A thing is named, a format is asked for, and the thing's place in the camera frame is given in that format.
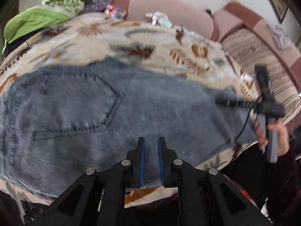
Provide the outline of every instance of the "metal screw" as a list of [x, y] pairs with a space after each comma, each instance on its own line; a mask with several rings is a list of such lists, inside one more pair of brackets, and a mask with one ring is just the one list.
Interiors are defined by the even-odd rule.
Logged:
[[129, 166], [129, 165], [131, 164], [131, 161], [130, 161], [130, 160], [123, 160], [123, 161], [121, 162], [121, 164], [122, 164], [123, 166]]
[[180, 160], [180, 159], [175, 159], [175, 160], [173, 161], [173, 163], [174, 163], [175, 165], [181, 166], [181, 165], [183, 164], [183, 161]]
[[95, 172], [94, 168], [88, 168], [88, 169], [86, 170], [86, 174], [87, 174], [88, 176], [91, 176], [94, 172]]
[[211, 175], [217, 175], [218, 170], [215, 169], [215, 168], [210, 168], [210, 169], [209, 169], [209, 173], [210, 173]]

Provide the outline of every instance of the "denim seam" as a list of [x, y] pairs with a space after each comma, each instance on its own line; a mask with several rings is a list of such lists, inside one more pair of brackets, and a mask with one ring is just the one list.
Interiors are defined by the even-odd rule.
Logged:
[[[19, 108], [19, 106], [20, 106], [20, 103], [21, 103], [21, 101], [20, 101], [20, 99], [21, 99], [20, 92], [21, 92], [22, 89], [25, 88], [25, 86], [26, 86], [26, 81], [23, 82], [23, 83], [16, 89], [16, 92], [17, 92], [17, 94], [15, 95], [15, 96], [16, 96], [16, 99], [15, 99], [15, 100], [13, 99], [13, 103], [14, 103], [13, 112], [14, 112], [14, 111], [17, 112], [17, 110], [18, 110], [18, 108]], [[15, 154], [15, 148], [16, 148], [16, 147], [15, 147], [15, 144], [17, 143], [17, 135], [16, 135], [16, 129], [15, 129], [14, 127], [11, 127], [11, 129], [12, 129], [13, 142], [12, 142], [11, 147], [10, 147], [10, 148], [11, 148], [11, 152], [10, 152], [10, 160], [14, 162], [14, 160], [15, 160], [14, 154]], [[8, 173], [6, 174], [7, 178], [8, 178], [9, 180], [14, 180], [14, 179], [15, 179], [16, 181], [18, 181], [18, 179], [17, 179], [15, 176], [14, 176], [14, 179], [12, 178], [12, 174], [14, 174], [13, 166], [9, 166], [9, 168], [8, 168]]]
[[5, 137], [6, 137], [6, 131], [5, 131], [5, 126], [6, 126], [6, 116], [8, 114], [8, 106], [7, 103], [3, 101], [3, 104], [5, 106], [5, 116], [3, 117], [3, 133], [1, 135], [1, 149], [3, 150], [3, 172], [6, 174], [6, 162], [5, 162], [5, 156], [6, 156], [6, 148], [5, 148]]
[[95, 133], [95, 132], [100, 132], [105, 130], [113, 116], [114, 113], [116, 112], [116, 110], [118, 109], [118, 106], [121, 102], [122, 99], [122, 94], [117, 92], [115, 90], [115, 88], [109, 84], [107, 81], [105, 81], [103, 78], [100, 77], [99, 74], [96, 73], [92, 73], [92, 72], [79, 72], [79, 71], [74, 71], [74, 73], [72, 72], [44, 72], [44, 75], [69, 75], [69, 76], [79, 76], [79, 77], [95, 77], [97, 79], [99, 79], [104, 85], [108, 86], [111, 91], [114, 93], [115, 97], [114, 97], [114, 104], [112, 105], [106, 119], [99, 124], [99, 126], [92, 126], [92, 127], [87, 127], [87, 128], [81, 128], [81, 129], [48, 129], [44, 132], [40, 132], [40, 131], [34, 131], [33, 132], [33, 140], [39, 140], [39, 139], [43, 139], [43, 138], [49, 138], [49, 137], [65, 137], [65, 136], [73, 136], [73, 135], [80, 135], [80, 134], [85, 134], [85, 133]]
[[16, 186], [16, 187], [20, 187], [20, 188], [22, 188], [23, 190], [25, 190], [26, 192], [28, 192], [28, 193], [30, 193], [30, 194], [32, 194], [32, 195], [35, 195], [35, 196], [37, 196], [37, 197], [39, 197], [39, 198], [41, 198], [41, 199], [44, 199], [44, 200], [50, 200], [50, 201], [54, 201], [55, 199], [57, 199], [57, 197], [50, 196], [50, 195], [46, 195], [46, 194], [43, 194], [43, 193], [41, 193], [41, 192], [32, 190], [32, 189], [26, 187], [25, 185], [22, 185], [18, 180], [17, 180], [18, 182], [14, 182], [14, 181], [12, 181], [11, 179], [5, 178], [5, 177], [3, 177], [3, 176], [0, 176], [0, 179], [1, 179], [2, 181], [7, 181], [7, 182], [11, 183], [12, 185], [14, 185], [14, 186]]

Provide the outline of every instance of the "jeans back pocket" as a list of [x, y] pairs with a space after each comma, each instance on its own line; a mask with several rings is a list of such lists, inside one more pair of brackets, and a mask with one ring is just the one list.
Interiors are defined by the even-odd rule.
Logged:
[[16, 130], [33, 140], [101, 131], [122, 96], [99, 74], [76, 70], [39, 74], [25, 85]]

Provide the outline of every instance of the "blue denim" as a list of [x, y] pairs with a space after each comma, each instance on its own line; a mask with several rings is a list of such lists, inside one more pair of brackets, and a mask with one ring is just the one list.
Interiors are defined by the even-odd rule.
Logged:
[[[144, 187], [160, 185], [159, 136], [193, 166], [234, 146], [247, 111], [217, 106], [221, 95], [235, 97], [113, 58], [43, 67], [0, 98], [0, 176], [53, 200], [86, 168], [110, 168], [145, 137]], [[238, 141], [255, 140], [250, 121]]]

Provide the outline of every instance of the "black cable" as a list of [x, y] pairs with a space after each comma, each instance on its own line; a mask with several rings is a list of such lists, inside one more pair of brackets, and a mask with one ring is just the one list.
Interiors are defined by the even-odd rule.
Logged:
[[243, 133], [244, 129], [246, 128], [246, 124], [248, 123], [248, 120], [249, 120], [249, 117], [250, 117], [250, 114], [251, 114], [251, 110], [252, 109], [249, 109], [249, 112], [248, 112], [248, 115], [246, 117], [246, 122], [245, 124], [243, 125], [243, 128], [241, 129], [240, 133], [236, 136], [236, 138], [234, 139], [234, 143], [236, 143], [236, 140], [241, 136], [241, 134]]

